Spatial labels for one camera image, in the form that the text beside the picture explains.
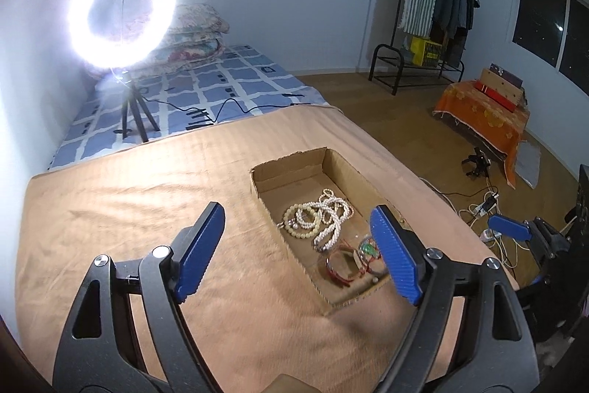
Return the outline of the brown leather strap watch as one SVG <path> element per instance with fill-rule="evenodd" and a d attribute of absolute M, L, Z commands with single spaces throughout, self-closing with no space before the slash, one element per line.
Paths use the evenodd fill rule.
<path fill-rule="evenodd" d="M 328 277 L 342 287 L 351 287 L 353 282 L 369 277 L 382 279 L 388 275 L 380 249 L 372 237 L 359 246 L 343 241 L 324 258 Z"/>

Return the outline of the white power strip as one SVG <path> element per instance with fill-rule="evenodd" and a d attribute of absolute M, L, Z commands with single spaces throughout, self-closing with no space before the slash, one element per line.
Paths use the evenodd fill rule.
<path fill-rule="evenodd" d="M 488 192 L 484 196 L 483 202 L 474 207 L 473 217 L 484 217 L 485 215 L 491 213 L 491 210 L 497 206 L 498 196 L 498 193 Z"/>

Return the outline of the black clamp on floor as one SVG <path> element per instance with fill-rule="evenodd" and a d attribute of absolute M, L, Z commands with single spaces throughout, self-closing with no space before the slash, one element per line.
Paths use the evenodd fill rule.
<path fill-rule="evenodd" d="M 466 159 L 461 162 L 463 172 L 470 178 L 484 178 L 489 179 L 489 168 L 491 161 L 487 158 L 481 148 L 473 148 L 473 153 L 469 154 Z"/>

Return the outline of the grey floor mat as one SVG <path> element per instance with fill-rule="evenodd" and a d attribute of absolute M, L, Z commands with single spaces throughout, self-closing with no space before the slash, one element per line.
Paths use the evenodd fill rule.
<path fill-rule="evenodd" d="M 541 150 L 538 145 L 522 141 L 518 147 L 515 172 L 532 189 L 535 189 L 539 182 L 540 162 Z"/>

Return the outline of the orange floral covered table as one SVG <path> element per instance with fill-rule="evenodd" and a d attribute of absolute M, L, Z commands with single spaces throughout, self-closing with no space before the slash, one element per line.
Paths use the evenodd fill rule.
<path fill-rule="evenodd" d="M 477 90 L 477 81 L 450 84 L 437 101 L 433 113 L 449 114 L 482 138 L 503 159 L 503 172 L 508 186 L 515 189 L 515 165 L 520 142 L 530 117 L 518 106 L 511 112 L 486 93 Z"/>

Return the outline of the boxes on orange table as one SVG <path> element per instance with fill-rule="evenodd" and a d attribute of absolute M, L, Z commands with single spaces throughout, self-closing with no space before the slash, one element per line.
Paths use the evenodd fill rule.
<path fill-rule="evenodd" d="M 523 81 L 495 64 L 482 69 L 474 87 L 509 112 L 514 112 L 524 97 Z"/>

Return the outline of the tan blanket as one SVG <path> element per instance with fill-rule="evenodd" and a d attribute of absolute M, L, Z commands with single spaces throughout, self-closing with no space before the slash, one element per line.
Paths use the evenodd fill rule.
<path fill-rule="evenodd" d="M 464 262 L 489 255 L 443 200 L 337 109 L 292 107 L 218 124 L 30 180 L 16 314 L 33 366 L 52 375 L 68 312 L 97 255 L 141 258 L 216 201 L 225 208 L 226 230 L 182 310 L 223 390 L 258 392 L 281 374 L 324 392 L 373 389 L 412 307 L 386 284 L 323 315 L 251 188 L 254 166 L 321 147 L 359 171 L 424 244 Z"/>

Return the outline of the open cardboard box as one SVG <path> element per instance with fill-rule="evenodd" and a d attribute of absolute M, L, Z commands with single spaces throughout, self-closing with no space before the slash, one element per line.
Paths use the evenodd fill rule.
<path fill-rule="evenodd" d="M 272 233 L 286 253 L 293 275 L 303 282 L 321 314 L 365 298 L 389 279 L 369 277 L 351 287 L 334 283 L 324 258 L 343 241 L 352 246 L 368 237 L 370 215 L 385 204 L 402 227 L 406 219 L 347 159 L 331 148 L 295 152 L 251 169 L 251 186 L 272 220 Z"/>

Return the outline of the dark window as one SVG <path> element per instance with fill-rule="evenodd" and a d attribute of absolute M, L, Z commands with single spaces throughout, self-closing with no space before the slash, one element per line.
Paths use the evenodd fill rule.
<path fill-rule="evenodd" d="M 519 0 L 512 42 L 588 91 L 588 6 L 579 0 Z"/>

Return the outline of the black clothes rack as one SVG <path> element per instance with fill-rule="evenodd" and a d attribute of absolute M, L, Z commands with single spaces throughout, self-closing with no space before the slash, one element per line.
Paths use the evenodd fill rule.
<path fill-rule="evenodd" d="M 461 59 L 479 0 L 395 0 L 390 38 L 373 47 L 368 70 L 395 95 L 402 88 L 435 87 L 461 80 Z"/>

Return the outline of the dark hanging clothes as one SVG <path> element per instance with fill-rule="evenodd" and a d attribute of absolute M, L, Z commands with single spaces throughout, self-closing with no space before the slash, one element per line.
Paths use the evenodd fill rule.
<path fill-rule="evenodd" d="M 479 0 L 435 0 L 429 39 L 442 45 L 442 60 L 452 68 L 460 67 L 474 10 L 479 7 Z"/>

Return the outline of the black tripod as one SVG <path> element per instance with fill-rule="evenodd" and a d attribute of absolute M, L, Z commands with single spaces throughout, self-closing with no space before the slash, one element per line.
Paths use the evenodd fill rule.
<path fill-rule="evenodd" d="M 141 94 L 140 89 L 137 87 L 129 73 L 126 70 L 119 70 L 114 71 L 113 75 L 116 81 L 124 88 L 121 109 L 121 128 L 119 128 L 118 132 L 121 133 L 123 140 L 131 135 L 129 116 L 132 116 L 142 143 L 147 143 L 149 141 L 149 136 L 143 117 L 148 120 L 153 131 L 156 133 L 160 131 L 160 127 L 149 110 L 146 99 Z"/>

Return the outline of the blue white checkered bedsheet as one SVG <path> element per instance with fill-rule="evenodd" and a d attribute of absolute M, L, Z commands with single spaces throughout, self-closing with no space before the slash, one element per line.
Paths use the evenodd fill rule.
<path fill-rule="evenodd" d="M 328 104 L 317 89 L 249 45 L 231 46 L 212 63 L 135 83 L 160 127 L 156 133 L 143 117 L 151 141 L 293 105 Z M 132 116 L 131 135 L 123 140 L 118 132 L 123 94 L 124 88 L 109 78 L 91 91 L 49 169 L 78 164 L 142 142 Z"/>

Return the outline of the stack of floral quilts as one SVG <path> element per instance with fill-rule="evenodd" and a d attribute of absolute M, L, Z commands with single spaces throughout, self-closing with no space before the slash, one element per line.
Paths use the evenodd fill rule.
<path fill-rule="evenodd" d="M 141 79 L 213 62 L 225 49 L 223 36 L 229 31 L 230 24 L 213 6 L 178 5 L 160 45 L 146 59 L 124 71 L 134 79 Z"/>

